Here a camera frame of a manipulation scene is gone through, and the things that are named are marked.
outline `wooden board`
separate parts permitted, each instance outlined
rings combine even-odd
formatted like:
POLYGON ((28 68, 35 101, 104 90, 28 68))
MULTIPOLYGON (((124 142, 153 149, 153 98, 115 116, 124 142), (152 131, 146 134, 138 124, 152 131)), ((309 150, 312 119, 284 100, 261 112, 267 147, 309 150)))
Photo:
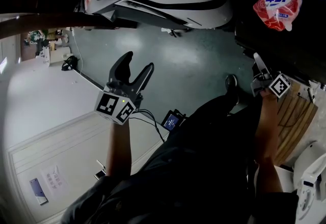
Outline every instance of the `wooden board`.
POLYGON ((278 102, 279 146, 276 165, 281 165, 307 131, 318 107, 299 96, 300 85, 292 82, 290 91, 278 102))

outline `white cable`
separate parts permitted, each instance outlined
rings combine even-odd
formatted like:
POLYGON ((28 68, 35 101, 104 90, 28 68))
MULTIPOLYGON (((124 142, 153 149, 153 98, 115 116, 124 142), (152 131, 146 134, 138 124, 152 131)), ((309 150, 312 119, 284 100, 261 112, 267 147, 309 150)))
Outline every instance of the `white cable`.
POLYGON ((80 60, 81 60, 81 69, 80 69, 80 75, 82 75, 82 70, 83 70, 83 58, 82 58, 82 54, 80 53, 80 50, 78 48, 78 45, 77 45, 77 42, 76 42, 76 38, 75 38, 75 30, 72 29, 72 36, 73 36, 73 39, 75 41, 75 44, 76 44, 76 47, 77 47, 77 50, 78 50, 78 53, 79 53, 79 56, 80 56, 80 60))

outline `green floor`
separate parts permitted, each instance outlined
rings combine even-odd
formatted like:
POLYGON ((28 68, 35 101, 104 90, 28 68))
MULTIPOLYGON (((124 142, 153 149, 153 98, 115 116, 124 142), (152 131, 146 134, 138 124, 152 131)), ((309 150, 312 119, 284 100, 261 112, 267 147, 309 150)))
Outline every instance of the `green floor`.
MULTIPOLYGON (((144 66, 154 63, 141 108, 149 109, 158 122, 169 110, 176 108, 189 116, 205 102, 225 94, 224 80, 229 73, 237 75, 241 88, 251 91, 253 61, 242 54, 233 33, 195 30, 173 38, 158 27, 140 25, 136 30, 75 29, 75 38, 84 61, 82 72, 102 86, 111 66, 128 51, 134 53, 131 81, 144 66)), ((79 57, 73 38, 69 43, 79 57)))

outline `black sleeve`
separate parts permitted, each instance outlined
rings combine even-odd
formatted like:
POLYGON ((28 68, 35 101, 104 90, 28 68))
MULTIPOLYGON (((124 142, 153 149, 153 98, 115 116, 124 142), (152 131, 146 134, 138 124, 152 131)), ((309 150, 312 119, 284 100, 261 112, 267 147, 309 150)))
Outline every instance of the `black sleeve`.
POLYGON ((105 194, 118 184, 112 177, 103 176, 95 185, 71 204, 61 218, 62 224, 86 222, 98 209, 105 194))
POLYGON ((256 199, 253 216, 257 224, 295 224, 299 197, 294 193, 266 193, 256 199))

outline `white paper notice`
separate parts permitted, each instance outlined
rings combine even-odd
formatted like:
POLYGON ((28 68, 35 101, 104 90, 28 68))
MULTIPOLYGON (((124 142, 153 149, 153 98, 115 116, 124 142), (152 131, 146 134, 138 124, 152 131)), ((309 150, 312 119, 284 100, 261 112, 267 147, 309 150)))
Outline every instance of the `white paper notice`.
POLYGON ((64 177, 60 174, 57 165, 51 166, 41 171, 42 176, 54 197, 65 195, 68 193, 68 184, 64 177))

